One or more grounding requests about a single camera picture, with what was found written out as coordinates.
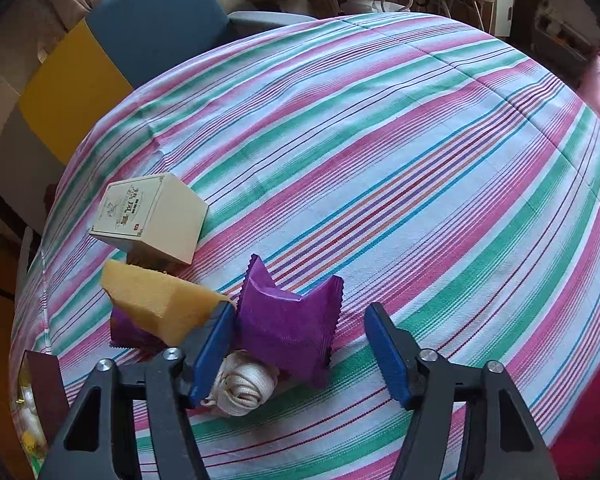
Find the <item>blue cushion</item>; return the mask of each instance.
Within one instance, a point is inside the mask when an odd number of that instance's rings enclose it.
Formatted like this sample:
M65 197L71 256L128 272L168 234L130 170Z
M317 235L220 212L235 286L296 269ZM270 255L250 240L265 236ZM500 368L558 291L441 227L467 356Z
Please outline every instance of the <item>blue cushion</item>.
M133 88L233 39L217 0L104 0L86 21Z

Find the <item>blue gripper pad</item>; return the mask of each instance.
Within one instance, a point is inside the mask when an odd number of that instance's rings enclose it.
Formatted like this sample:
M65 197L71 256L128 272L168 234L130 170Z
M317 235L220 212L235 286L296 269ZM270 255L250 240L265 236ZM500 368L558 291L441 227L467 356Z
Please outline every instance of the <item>blue gripper pad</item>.
M192 368L193 386L189 393L191 406L199 405L201 400L208 397L211 386L216 380L218 368L222 364L222 359L229 351L229 345L234 337L234 306L226 302L219 314L214 310L205 326L211 323L214 323L211 333Z
M366 338L374 351L391 398L400 402L400 405L405 408L411 399L407 365L395 347L389 331L376 312L374 305L370 304L365 309Z

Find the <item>backrest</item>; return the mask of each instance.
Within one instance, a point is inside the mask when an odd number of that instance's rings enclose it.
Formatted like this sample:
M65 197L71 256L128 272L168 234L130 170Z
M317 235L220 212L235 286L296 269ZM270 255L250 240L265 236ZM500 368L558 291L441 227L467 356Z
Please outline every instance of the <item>backrest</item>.
M95 123L132 91L82 20L33 75L18 105L30 129L67 164Z
M233 39L217 0L104 0L86 21L133 88Z

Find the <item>purple snack wrapper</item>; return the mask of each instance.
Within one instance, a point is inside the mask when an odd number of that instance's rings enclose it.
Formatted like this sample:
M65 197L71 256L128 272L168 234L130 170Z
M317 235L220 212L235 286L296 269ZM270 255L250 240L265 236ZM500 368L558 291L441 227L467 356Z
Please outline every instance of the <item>purple snack wrapper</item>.
M113 348L140 348L159 351L167 348L162 339L134 325L131 318L118 307L113 307L109 319L110 346Z
M343 286L330 276L304 296L280 290L252 254L237 305L240 348L314 388L326 387Z

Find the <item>tablecloth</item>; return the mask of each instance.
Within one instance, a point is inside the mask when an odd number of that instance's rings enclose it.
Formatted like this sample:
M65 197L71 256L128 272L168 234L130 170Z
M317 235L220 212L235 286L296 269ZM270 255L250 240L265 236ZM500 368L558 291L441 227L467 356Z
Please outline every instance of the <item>tablecloth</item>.
M215 479L388 478L409 416L363 331L381 301L453 362L506 364L547 442L600 363L600 120L543 67L426 14L303 23L191 59L133 92L62 178L16 309L25 348L58 355L70 400L109 347L98 284L125 255L88 235L109 182L171 171L209 204L181 277L239 292L252 253L344 302L325 390L285 382L241 418L190 422ZM142 471L156 478L146 407ZM454 412L443 477L457 467Z

